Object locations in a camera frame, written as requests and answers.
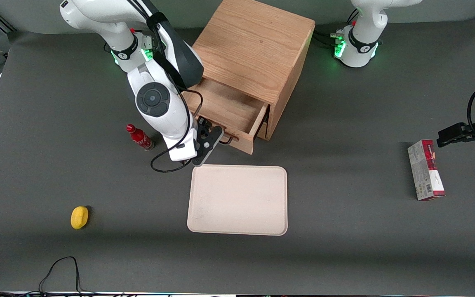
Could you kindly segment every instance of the green led light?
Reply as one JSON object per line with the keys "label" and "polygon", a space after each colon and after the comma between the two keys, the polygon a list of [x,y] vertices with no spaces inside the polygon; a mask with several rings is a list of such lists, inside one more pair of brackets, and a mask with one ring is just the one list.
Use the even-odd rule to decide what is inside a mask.
{"label": "green led light", "polygon": [[375,54],[377,53],[377,47],[379,47],[379,43],[377,42],[377,44],[375,45],[375,49],[373,50],[373,53],[371,54],[371,57],[373,58],[375,56]]}
{"label": "green led light", "polygon": [[343,50],[346,48],[346,42],[343,40],[341,43],[339,43],[337,46],[336,46],[336,49],[335,49],[335,56],[337,58],[340,58],[343,54]]}
{"label": "green led light", "polygon": [[113,59],[115,59],[115,64],[118,65],[117,57],[115,56],[115,54],[113,53],[113,51],[111,51],[111,55],[113,56]]}
{"label": "green led light", "polygon": [[149,60],[153,59],[153,52],[150,49],[140,49],[140,52],[142,55],[144,55],[146,62],[149,62]]}

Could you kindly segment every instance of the red bottle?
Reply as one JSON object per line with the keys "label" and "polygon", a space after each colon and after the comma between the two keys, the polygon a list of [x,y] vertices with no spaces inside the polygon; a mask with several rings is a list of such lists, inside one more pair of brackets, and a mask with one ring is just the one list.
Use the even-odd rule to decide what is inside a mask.
{"label": "red bottle", "polygon": [[132,136],[133,141],[140,145],[143,149],[149,151],[153,148],[153,142],[151,139],[139,128],[136,128],[132,124],[126,126],[126,130]]}

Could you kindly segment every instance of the bottle cap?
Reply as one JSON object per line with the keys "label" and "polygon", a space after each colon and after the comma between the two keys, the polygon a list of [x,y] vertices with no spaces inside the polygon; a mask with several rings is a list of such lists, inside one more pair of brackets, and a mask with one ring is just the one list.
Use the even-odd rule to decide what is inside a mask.
{"label": "bottle cap", "polygon": [[128,125],[126,126],[126,130],[128,130],[128,132],[130,132],[130,133],[135,132],[136,129],[137,129],[137,128],[135,128],[135,126],[133,126],[132,124],[128,124]]}

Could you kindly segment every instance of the wooden cabinet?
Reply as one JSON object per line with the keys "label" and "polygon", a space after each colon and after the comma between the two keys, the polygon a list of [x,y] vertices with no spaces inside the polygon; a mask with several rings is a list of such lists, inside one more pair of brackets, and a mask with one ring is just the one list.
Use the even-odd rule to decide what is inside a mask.
{"label": "wooden cabinet", "polygon": [[[300,77],[315,22],[254,0],[223,0],[193,48],[205,71],[200,115],[252,154],[270,139]],[[199,98],[185,93],[194,111]]]}

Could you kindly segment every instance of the wall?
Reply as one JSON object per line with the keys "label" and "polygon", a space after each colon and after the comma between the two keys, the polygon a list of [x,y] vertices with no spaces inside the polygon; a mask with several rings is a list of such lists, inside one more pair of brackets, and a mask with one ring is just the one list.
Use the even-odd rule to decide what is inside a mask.
{"label": "wall", "polygon": [[[260,0],[314,19],[318,24],[345,21],[353,11],[349,0]],[[176,28],[203,27],[221,0],[153,0]],[[60,17],[61,0],[0,0],[0,15],[21,31],[55,34],[75,32]],[[388,10],[390,22],[460,21],[475,17],[475,0],[424,0]]]}

